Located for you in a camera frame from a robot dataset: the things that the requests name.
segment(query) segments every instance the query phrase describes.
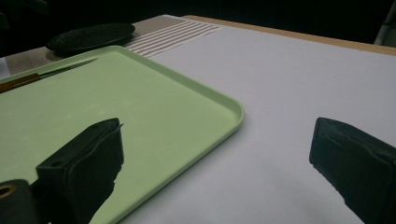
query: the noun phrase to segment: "light green plastic tray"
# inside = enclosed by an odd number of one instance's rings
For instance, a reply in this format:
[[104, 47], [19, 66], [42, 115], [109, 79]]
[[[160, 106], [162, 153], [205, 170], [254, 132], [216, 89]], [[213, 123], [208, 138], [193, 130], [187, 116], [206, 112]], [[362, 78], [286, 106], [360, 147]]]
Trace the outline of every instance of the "light green plastic tray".
[[121, 47], [89, 51], [15, 77], [90, 58], [98, 60], [0, 94], [0, 182], [33, 183], [35, 167], [74, 136], [100, 120], [119, 118], [125, 163], [113, 193], [92, 219], [115, 223], [235, 132], [244, 109]]

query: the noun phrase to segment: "knife blade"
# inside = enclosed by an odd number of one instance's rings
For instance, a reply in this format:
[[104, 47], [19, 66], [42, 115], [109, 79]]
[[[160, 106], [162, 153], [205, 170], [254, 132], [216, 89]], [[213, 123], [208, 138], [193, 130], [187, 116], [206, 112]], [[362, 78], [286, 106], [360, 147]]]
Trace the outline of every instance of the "knife blade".
[[83, 61], [83, 62], [80, 62], [80, 63], [73, 63], [73, 64], [67, 65], [65, 67], [61, 67], [61, 68], [58, 68], [58, 69], [55, 69], [55, 70], [51, 70], [51, 71], [48, 71], [48, 72], [45, 72], [45, 73], [42, 73], [42, 74], [34, 73], [34, 74], [26, 76], [26, 77], [19, 77], [17, 79], [11, 80], [11, 81], [8, 81], [8, 82], [5, 82], [5, 83], [1, 83], [0, 84], [0, 93], [5, 92], [5, 91], [11, 91], [11, 90], [17, 89], [18, 87], [21, 87], [21, 86], [27, 85], [29, 83], [41, 80], [43, 78], [51, 77], [51, 76], [60, 74], [60, 73], [65, 72], [65, 71], [69, 71], [71, 69], [80, 67], [80, 66], [85, 65], [87, 63], [91, 63], [91, 62], [93, 62], [95, 60], [97, 60], [97, 58], [89, 59], [87, 61]]

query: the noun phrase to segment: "wooden table edge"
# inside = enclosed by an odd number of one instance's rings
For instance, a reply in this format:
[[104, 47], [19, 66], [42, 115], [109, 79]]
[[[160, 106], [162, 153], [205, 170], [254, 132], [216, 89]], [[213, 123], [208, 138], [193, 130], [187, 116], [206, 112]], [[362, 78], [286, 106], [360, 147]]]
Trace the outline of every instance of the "wooden table edge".
[[210, 22], [210, 23], [215, 23], [218, 25], [226, 25], [226, 26], [232, 26], [232, 27], [243, 28], [243, 29], [254, 30], [254, 31], [260, 31], [260, 32], [274, 34], [274, 35], [283, 35], [283, 36], [288, 36], [288, 37], [294, 37], [294, 38], [299, 38], [299, 39], [303, 39], [303, 40], [309, 40], [309, 41], [319, 42], [319, 43], [323, 43], [323, 44], [334, 45], [334, 46], [338, 46], [338, 47], [358, 49], [358, 50], [364, 50], [364, 51], [370, 51], [370, 52], [375, 52], [375, 53], [382, 53], [382, 54], [396, 56], [396, 48], [391, 48], [391, 47], [386, 47], [386, 46], [371, 45], [371, 44], [329, 38], [329, 37], [318, 36], [318, 35], [307, 35], [307, 34], [296, 33], [296, 32], [285, 31], [285, 30], [277, 30], [274, 28], [262, 27], [262, 26], [257, 26], [257, 25], [244, 24], [244, 23], [235, 22], [235, 21], [223, 21], [223, 20], [194, 16], [194, 15], [186, 15], [186, 16], [183, 16], [182, 18], [194, 20], [194, 21]]

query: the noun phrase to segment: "wooden handle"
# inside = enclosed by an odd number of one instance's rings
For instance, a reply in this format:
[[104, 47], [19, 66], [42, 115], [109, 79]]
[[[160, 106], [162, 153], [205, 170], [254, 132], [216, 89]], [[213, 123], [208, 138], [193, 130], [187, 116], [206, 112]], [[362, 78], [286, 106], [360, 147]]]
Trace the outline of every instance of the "wooden handle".
[[20, 77], [20, 78], [11, 80], [9, 82], [1, 83], [0, 84], [0, 93], [17, 89], [18, 87], [27, 85], [32, 82], [36, 82], [40, 79], [41, 79], [41, 77], [39, 74], [32, 74], [27, 77]]

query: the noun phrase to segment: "white tabletop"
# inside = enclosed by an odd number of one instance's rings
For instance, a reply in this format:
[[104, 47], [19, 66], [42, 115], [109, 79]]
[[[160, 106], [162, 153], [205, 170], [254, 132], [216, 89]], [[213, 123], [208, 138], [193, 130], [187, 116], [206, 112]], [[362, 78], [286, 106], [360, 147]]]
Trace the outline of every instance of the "white tabletop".
[[362, 223], [309, 163], [318, 117], [396, 146], [396, 57], [232, 27], [151, 57], [232, 96], [241, 129], [121, 223]]

